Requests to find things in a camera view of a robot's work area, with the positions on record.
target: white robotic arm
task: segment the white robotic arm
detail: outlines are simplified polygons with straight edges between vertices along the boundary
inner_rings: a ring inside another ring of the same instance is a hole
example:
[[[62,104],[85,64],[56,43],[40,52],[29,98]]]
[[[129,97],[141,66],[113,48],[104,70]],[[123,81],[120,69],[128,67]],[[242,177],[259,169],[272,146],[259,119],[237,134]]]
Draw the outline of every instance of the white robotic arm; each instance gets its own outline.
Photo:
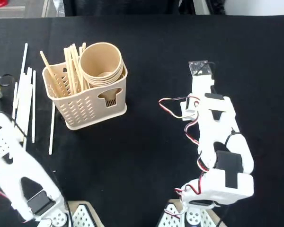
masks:
[[[0,188],[10,200],[11,206],[27,221],[51,219],[54,226],[64,226],[68,211],[60,190],[42,166],[21,147],[14,124],[1,112],[0,126]],[[12,163],[4,159],[7,154],[13,158]],[[23,194],[23,177],[43,187],[29,200]]]
[[[198,145],[197,164],[203,172],[198,179],[175,191],[184,210],[211,209],[253,195],[250,173],[254,161],[239,131],[230,98],[211,93],[214,80],[209,62],[193,61],[189,67],[193,76],[192,93],[180,105],[183,121],[198,122],[199,140],[188,137]],[[216,142],[224,148],[215,150]]]

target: wooden chopstick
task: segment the wooden chopstick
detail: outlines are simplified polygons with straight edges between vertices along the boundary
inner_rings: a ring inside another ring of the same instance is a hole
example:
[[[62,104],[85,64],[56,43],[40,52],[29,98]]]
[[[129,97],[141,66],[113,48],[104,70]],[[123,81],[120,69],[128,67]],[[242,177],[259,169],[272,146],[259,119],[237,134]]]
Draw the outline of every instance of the wooden chopstick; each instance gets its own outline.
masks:
[[[67,69],[68,84],[70,85],[71,95],[73,95],[74,94],[74,88],[73,88],[73,82],[72,82],[72,78],[71,78],[70,64],[69,64],[69,60],[68,60],[68,49],[64,48],[63,50],[64,50],[66,69]]]
[[[58,94],[59,97],[63,97],[62,91],[61,91],[61,89],[60,89],[60,87],[59,87],[59,85],[58,85],[58,82],[57,82],[57,80],[56,80],[56,77],[54,76],[54,73],[53,73],[51,67],[49,66],[49,63],[48,63],[48,61],[47,61],[47,59],[46,59],[46,57],[45,57],[43,51],[40,51],[40,55],[41,55],[41,57],[42,57],[42,60],[43,60],[43,62],[44,62],[44,64],[45,64],[45,66],[46,66],[46,68],[47,68],[49,74],[51,75],[50,78],[51,78],[52,83],[53,83],[53,85],[54,85],[54,88],[55,88],[55,90],[56,90],[55,92]]]

